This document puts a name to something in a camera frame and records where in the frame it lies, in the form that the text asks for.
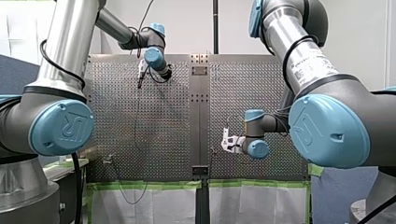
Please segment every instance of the label sticker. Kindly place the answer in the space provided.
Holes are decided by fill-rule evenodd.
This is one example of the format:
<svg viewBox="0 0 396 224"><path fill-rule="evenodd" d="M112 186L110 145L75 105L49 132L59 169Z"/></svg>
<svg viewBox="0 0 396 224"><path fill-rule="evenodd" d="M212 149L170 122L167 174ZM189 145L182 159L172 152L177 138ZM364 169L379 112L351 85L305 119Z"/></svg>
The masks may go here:
<svg viewBox="0 0 396 224"><path fill-rule="evenodd" d="M312 49L307 56L290 66L301 86L314 80L338 74L332 63L319 49Z"/></svg>

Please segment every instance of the blue joint cap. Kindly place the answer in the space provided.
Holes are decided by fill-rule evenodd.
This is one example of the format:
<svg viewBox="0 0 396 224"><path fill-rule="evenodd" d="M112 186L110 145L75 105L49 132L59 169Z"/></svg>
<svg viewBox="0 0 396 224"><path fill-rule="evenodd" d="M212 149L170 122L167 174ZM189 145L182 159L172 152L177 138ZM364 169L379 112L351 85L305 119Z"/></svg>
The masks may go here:
<svg viewBox="0 0 396 224"><path fill-rule="evenodd" d="M260 26L262 25L262 6L265 0L254 0L250 11L248 33L250 37L260 37Z"/></svg>
<svg viewBox="0 0 396 224"><path fill-rule="evenodd" d="M93 131L93 115L80 101L62 100L44 109L33 122L32 150L42 156L63 156L82 148Z"/></svg>
<svg viewBox="0 0 396 224"><path fill-rule="evenodd" d="M151 29L161 33L163 36L165 36L165 27L162 24L153 22L152 24L149 25L149 28L151 28Z"/></svg>
<svg viewBox="0 0 396 224"><path fill-rule="evenodd" d="M145 52L145 60L154 70L160 70L163 66L163 53L155 47L150 47Z"/></svg>
<svg viewBox="0 0 396 224"><path fill-rule="evenodd" d="M255 140L247 147L247 154L252 159L262 160L265 159L270 153L268 144L262 140Z"/></svg>
<svg viewBox="0 0 396 224"><path fill-rule="evenodd" d="M264 114L264 110L262 109L249 109L245 112L245 122L261 119L264 117Z"/></svg>
<svg viewBox="0 0 396 224"><path fill-rule="evenodd" d="M386 91L396 91L396 86L385 88Z"/></svg>
<svg viewBox="0 0 396 224"><path fill-rule="evenodd" d="M310 94L297 100L289 125L294 145L314 164L349 169L369 156L370 138L360 118L330 96Z"/></svg>

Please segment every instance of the pegboard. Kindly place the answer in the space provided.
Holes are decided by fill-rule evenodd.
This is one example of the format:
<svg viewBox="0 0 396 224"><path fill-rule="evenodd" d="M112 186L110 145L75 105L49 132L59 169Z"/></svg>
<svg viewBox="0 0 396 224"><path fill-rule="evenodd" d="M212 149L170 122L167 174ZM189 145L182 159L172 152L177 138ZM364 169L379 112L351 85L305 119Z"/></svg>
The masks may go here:
<svg viewBox="0 0 396 224"><path fill-rule="evenodd" d="M211 55L209 163L211 178L257 178L304 180L307 164L289 137L267 133L269 156L255 161L248 156L231 154L221 149L222 130L230 118L230 135L243 131L243 116L248 109L279 109L284 81L281 66L271 56Z"/></svg>
<svg viewBox="0 0 396 224"><path fill-rule="evenodd" d="M90 182L191 179L189 59L167 60L174 67L172 79L158 84L147 75L139 90L135 56L89 59L97 148ZM104 162L110 155L112 162Z"/></svg>
<svg viewBox="0 0 396 224"><path fill-rule="evenodd" d="M147 76L139 91L135 56L91 56L86 77L97 157L88 181L191 180L193 165L209 165L211 178L304 180L306 162L288 137L268 133L271 152L263 161L220 146L227 117L278 109L284 84L275 58L209 55L201 63L195 57L167 55L175 69L171 81L157 84ZM232 119L231 134L243 127ZM111 164L104 162L109 155Z"/></svg>

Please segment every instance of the white wall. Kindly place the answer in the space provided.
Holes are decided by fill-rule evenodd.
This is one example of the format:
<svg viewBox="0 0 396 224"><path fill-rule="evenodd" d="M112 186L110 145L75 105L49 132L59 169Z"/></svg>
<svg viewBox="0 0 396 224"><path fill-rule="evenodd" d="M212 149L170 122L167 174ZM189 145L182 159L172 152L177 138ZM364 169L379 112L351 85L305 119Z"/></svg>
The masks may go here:
<svg viewBox="0 0 396 224"><path fill-rule="evenodd" d="M112 0L106 8L128 26L138 28L149 0ZM143 26L151 22L164 25L166 53L213 52L211 0L157 0L152 4ZM110 36L102 34L102 53L129 53L121 50Z"/></svg>
<svg viewBox="0 0 396 224"><path fill-rule="evenodd" d="M248 36L250 0L219 0L219 52L221 54L268 54L259 39ZM340 72L357 76L370 90L396 85L396 4L391 0L321 0L328 11L330 30L324 52ZM137 27L149 0L112 0L106 7L124 23ZM36 18L36 39L12 40L15 57L35 63L27 52L36 52L46 38L54 3L0 1L0 26L5 15L18 18L31 27ZM213 52L212 0L156 0L144 25L159 22L165 26L167 53ZM121 50L108 35L95 30L91 53L129 53ZM4 50L0 31L0 53Z"/></svg>
<svg viewBox="0 0 396 224"><path fill-rule="evenodd" d="M388 33L388 83L396 86L396 2L389 0L389 33Z"/></svg>
<svg viewBox="0 0 396 224"><path fill-rule="evenodd" d="M270 54L259 38L248 35L252 0L219 0L219 53Z"/></svg>
<svg viewBox="0 0 396 224"><path fill-rule="evenodd" d="M391 0L321 2L330 22L325 54L340 72L358 77L370 90L382 89L387 79L387 18ZM107 1L106 7L126 24L138 26L148 3L149 0L113 0ZM251 4L250 0L219 0L219 53L268 54L259 39L248 36ZM167 53L213 52L211 0L154 1L145 24L153 21L165 25ZM116 41L106 35L102 35L102 52L129 53L120 50Z"/></svg>
<svg viewBox="0 0 396 224"><path fill-rule="evenodd" d="M330 23L324 53L370 90L385 87L388 1L321 0Z"/></svg>
<svg viewBox="0 0 396 224"><path fill-rule="evenodd" d="M39 45L47 39L53 1L0 1L0 54L40 64ZM95 28L91 53L101 52L100 33Z"/></svg>

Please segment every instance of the white plastic sheeting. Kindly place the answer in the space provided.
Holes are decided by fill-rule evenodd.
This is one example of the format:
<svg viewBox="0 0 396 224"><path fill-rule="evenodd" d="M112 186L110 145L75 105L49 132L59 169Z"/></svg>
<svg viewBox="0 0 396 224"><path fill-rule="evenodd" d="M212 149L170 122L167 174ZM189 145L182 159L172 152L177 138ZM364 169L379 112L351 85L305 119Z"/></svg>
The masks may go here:
<svg viewBox="0 0 396 224"><path fill-rule="evenodd" d="M89 186L92 224L195 224L197 182Z"/></svg>
<svg viewBox="0 0 396 224"><path fill-rule="evenodd" d="M211 224L309 223L309 183L239 181L212 186Z"/></svg>
<svg viewBox="0 0 396 224"><path fill-rule="evenodd" d="M197 182L89 185L92 224L195 224ZM310 184L215 181L210 184L212 224L307 224Z"/></svg>

